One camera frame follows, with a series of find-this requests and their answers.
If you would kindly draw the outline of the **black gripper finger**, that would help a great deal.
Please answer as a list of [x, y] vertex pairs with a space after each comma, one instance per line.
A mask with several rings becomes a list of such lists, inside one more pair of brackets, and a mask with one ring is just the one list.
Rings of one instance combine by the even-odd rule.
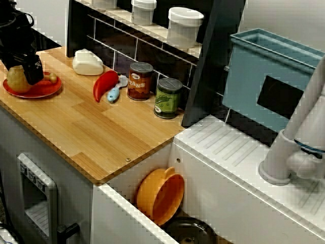
[[35, 85], [44, 78], [43, 66], [38, 55], [27, 55], [23, 64], [24, 74], [28, 84]]
[[6, 69], [9, 70], [14, 66], [19, 66], [24, 64], [24, 59], [16, 58], [14, 56], [3, 56], [2, 62], [5, 65]]

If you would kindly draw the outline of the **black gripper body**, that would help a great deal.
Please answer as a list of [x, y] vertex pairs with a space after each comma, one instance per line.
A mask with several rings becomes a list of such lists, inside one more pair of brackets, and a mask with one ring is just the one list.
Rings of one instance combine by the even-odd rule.
[[3, 56], [14, 56], [24, 59], [27, 55], [36, 54], [35, 38], [30, 35], [1, 34], [1, 61]]

